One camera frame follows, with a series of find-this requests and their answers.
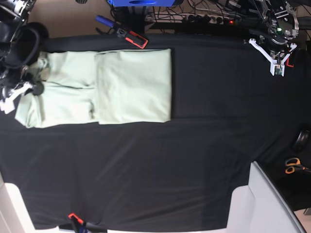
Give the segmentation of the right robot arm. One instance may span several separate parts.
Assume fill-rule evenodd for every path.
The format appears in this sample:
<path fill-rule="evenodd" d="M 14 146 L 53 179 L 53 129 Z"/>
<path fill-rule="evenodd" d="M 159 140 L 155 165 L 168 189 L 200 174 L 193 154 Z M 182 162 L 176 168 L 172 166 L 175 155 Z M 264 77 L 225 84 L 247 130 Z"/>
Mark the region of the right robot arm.
<path fill-rule="evenodd" d="M 5 114 L 14 111 L 20 95 L 40 95 L 44 90 L 39 73 L 46 63 L 31 66 L 49 33 L 42 24 L 28 22 L 34 4 L 34 0 L 0 2 L 0 110 Z"/>

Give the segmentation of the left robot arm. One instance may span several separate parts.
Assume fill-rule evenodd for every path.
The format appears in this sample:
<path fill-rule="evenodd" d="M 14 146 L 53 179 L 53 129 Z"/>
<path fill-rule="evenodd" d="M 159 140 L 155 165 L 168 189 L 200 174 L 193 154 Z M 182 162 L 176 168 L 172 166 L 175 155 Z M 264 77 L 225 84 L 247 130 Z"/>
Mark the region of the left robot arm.
<path fill-rule="evenodd" d="M 289 58 L 297 49 L 296 9 L 287 0 L 254 0 L 253 5 L 262 19 L 262 28 L 249 30 L 256 38 L 248 43 L 268 60 L 273 76 L 284 76 L 285 67 L 290 67 Z"/>

